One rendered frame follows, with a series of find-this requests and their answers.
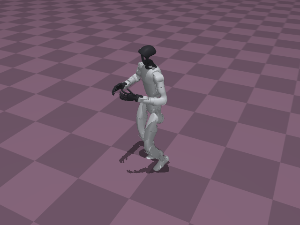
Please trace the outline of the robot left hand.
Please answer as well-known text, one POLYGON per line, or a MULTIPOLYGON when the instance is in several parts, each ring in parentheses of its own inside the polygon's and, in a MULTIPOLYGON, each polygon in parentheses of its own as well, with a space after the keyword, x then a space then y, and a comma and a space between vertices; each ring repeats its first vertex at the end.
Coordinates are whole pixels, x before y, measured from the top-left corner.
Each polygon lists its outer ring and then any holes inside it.
POLYGON ((138 94, 134 94, 132 93, 132 91, 130 91, 128 88, 127 90, 130 92, 130 93, 126 93, 125 91, 121 90, 123 93, 120 92, 120 99, 121 100, 125 100, 125 101, 138 101, 138 98, 143 98, 142 95, 138 95, 138 94))

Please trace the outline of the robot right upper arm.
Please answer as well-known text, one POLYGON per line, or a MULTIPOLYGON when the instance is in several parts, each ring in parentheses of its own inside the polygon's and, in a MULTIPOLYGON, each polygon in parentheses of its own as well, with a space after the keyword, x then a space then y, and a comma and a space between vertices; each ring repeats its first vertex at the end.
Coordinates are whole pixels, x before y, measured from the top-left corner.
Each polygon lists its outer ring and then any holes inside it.
POLYGON ((136 74, 133 76, 133 78, 135 79, 135 82, 138 82, 141 79, 141 65, 142 64, 143 64, 143 62, 138 63, 136 74))

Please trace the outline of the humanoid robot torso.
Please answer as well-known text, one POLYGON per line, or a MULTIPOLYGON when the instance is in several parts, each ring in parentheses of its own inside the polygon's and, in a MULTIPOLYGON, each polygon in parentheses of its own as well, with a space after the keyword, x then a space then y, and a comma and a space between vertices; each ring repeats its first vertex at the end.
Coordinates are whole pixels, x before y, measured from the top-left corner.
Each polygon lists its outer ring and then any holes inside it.
MULTIPOLYGON (((156 84, 153 82, 153 73, 159 72, 160 74, 162 74, 162 72, 158 66, 157 68, 154 69, 152 66, 149 66, 149 68, 152 69, 146 69, 144 64, 141 65, 141 78, 144 85, 144 89, 148 97, 158 98, 160 97, 160 94, 158 93, 156 84)), ((146 108, 150 114, 154 113, 156 109, 161 111, 161 105, 154 106, 154 105, 146 104, 146 108)))

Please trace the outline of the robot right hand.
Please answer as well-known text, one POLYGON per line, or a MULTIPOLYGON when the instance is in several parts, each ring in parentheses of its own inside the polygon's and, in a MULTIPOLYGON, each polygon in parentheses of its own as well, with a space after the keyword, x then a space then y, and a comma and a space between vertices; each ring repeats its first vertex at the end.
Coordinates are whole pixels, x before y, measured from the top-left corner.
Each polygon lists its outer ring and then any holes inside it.
POLYGON ((112 94, 114 95, 115 92, 118 91, 119 89, 124 89, 125 85, 127 85, 126 82, 118 83, 117 85, 115 85, 112 90, 112 94))

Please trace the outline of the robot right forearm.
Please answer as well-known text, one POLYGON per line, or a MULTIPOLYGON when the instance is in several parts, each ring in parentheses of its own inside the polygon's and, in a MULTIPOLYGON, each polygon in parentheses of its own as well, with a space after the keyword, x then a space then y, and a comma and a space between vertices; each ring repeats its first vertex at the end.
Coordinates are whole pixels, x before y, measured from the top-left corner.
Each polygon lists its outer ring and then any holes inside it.
POLYGON ((124 89, 128 88, 130 85, 135 83, 135 79, 133 78, 133 76, 134 75, 132 75, 128 80, 125 81, 127 85, 125 85, 124 89))

